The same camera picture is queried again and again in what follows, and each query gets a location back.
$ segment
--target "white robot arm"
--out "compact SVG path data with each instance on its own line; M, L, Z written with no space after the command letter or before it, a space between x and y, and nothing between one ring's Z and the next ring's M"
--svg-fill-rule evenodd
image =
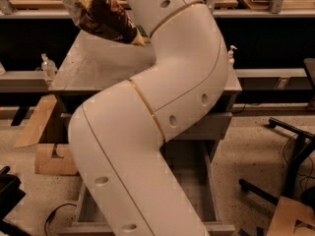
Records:
M226 83L226 47L202 0L128 0L156 64L84 102L69 126L77 167L116 236L209 235L159 149Z

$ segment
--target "plastic bottle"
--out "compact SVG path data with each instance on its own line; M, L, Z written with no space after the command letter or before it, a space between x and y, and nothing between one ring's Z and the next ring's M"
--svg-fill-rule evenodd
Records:
M45 53L41 54L42 63L41 63L41 69L44 72L46 78L53 79L57 73L57 68L55 63L48 59L47 55Z
M228 64L229 69L233 69L234 65L234 50L237 50L237 48L234 45L229 46L229 51L227 52L228 55Z

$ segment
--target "chair leg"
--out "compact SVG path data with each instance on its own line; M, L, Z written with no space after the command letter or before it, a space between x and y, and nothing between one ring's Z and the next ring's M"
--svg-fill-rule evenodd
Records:
M262 189L258 188L255 185L252 185L251 183L245 181L244 179L240 179L238 181L238 183L242 187L243 191L245 191L245 192L251 191L251 192L257 194L259 197L263 198L264 200L274 204L275 206L278 204L279 200L276 197L270 195L269 193L266 193Z
M10 171L9 166L4 166L2 169L0 169L0 174L7 174Z
M295 182L298 174L298 169L301 163L315 150L315 139L302 150L300 151L294 159L290 162L284 187L283 187L283 196L291 198L294 192Z
M303 131L303 130L300 130L300 129L297 129L297 128L295 128L295 127L293 127L293 126L291 126L291 125L289 125L289 124L287 124L285 122L277 120L277 119L275 119L273 117L271 117L269 119L269 126L271 128L273 128L273 129L276 128L277 126L280 126L280 127L284 128L286 130L290 130L290 131L294 132L297 135L302 135L305 138L308 138L308 139L313 139L314 138L313 134L311 134L309 132L306 132L306 131Z

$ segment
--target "wooden block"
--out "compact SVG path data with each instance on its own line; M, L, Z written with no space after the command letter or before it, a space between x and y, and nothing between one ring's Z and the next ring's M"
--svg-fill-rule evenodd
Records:
M60 118L58 118L59 114L56 97L53 94L43 96L28 124L20 133L15 148L29 147L39 142L62 142L64 127Z
M34 172L35 174L76 175L78 170L69 145L39 144Z

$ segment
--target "screw hole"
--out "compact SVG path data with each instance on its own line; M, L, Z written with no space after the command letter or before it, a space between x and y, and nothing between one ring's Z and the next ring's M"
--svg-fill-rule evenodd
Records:
M109 178L108 177L98 177L95 179L95 184L98 186L98 187L102 187L104 186L105 184L107 184L109 181Z
M126 224L122 227L122 231L124 233L131 233L131 232L134 232L136 229L137 229L136 224Z
M204 93L202 96L201 96L201 102L204 106L206 106L208 104L208 97L207 95Z
M169 116L169 123L170 123L170 126L172 128L176 128L176 126L177 126L177 119L176 119L176 117L173 116L173 115Z
M160 7L161 8L166 8L166 7L168 7L169 4L170 4L170 1L169 0L165 0L165 1L161 2Z

